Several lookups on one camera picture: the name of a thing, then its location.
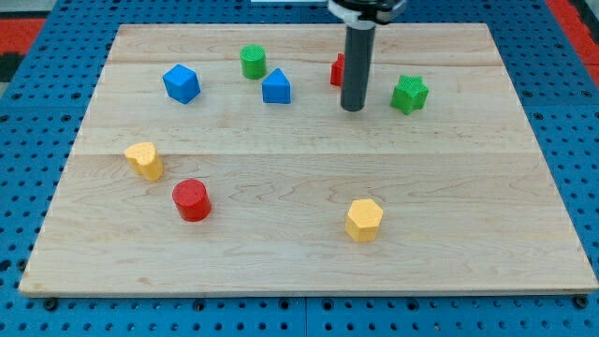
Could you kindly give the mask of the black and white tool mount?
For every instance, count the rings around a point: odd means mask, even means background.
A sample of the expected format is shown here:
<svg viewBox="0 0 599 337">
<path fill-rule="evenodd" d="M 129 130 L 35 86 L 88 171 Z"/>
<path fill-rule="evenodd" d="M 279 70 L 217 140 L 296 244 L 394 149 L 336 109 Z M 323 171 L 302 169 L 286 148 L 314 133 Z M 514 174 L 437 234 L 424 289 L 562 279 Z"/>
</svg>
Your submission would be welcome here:
<svg viewBox="0 0 599 337">
<path fill-rule="evenodd" d="M 348 26 L 375 26 L 392 23 L 407 4 L 407 0 L 328 0 L 328 10 Z"/>
</svg>

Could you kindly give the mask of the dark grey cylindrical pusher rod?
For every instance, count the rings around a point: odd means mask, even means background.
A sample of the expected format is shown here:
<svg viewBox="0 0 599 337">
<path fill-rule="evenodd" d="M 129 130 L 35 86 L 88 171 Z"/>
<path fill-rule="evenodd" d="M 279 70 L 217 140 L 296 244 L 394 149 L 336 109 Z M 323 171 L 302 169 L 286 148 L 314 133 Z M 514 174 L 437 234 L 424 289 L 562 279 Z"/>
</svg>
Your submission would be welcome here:
<svg viewBox="0 0 599 337">
<path fill-rule="evenodd" d="M 375 26 L 346 27 L 344 46 L 343 84 L 341 107 L 360 111 L 365 106 L 371 69 Z"/>
</svg>

